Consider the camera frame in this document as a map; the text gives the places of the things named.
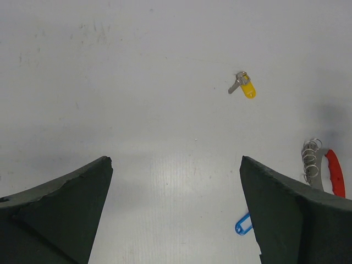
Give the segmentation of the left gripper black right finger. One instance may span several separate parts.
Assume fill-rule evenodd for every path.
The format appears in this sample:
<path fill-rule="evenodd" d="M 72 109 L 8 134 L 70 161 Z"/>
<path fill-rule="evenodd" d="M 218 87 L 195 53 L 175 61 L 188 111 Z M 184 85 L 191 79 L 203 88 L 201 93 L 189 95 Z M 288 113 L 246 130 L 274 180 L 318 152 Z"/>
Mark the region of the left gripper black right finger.
<path fill-rule="evenodd" d="M 351 263 L 351 200 L 248 156 L 241 160 L 240 179 L 261 263 Z"/>

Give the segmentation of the red handled keyring holder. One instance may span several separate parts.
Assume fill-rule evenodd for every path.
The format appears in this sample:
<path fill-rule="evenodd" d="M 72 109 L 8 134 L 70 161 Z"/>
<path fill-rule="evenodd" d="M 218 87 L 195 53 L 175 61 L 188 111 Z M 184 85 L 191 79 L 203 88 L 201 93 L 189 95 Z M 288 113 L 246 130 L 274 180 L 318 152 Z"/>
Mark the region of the red handled keyring holder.
<path fill-rule="evenodd" d="M 301 150 L 303 177 L 306 183 L 318 190 L 346 197 L 343 171 L 336 153 L 323 146 L 318 138 L 305 141 Z"/>

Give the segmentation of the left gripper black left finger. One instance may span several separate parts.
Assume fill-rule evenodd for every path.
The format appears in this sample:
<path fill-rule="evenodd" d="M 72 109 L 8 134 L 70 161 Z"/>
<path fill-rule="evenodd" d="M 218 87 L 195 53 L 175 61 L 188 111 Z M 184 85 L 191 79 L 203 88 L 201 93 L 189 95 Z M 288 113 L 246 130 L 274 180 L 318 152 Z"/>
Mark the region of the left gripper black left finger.
<path fill-rule="evenodd" d="M 113 175 L 103 156 L 1 198 L 1 263 L 88 263 Z"/>

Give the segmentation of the blue tag key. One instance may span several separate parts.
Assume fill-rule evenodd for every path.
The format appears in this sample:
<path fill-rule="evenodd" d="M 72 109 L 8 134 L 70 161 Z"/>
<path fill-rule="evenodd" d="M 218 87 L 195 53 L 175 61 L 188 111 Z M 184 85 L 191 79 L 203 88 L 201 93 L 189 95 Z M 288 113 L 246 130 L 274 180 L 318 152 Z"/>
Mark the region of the blue tag key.
<path fill-rule="evenodd" d="M 253 227 L 249 213 L 243 215 L 234 226 L 235 232 L 241 236 L 246 235 L 252 229 Z"/>

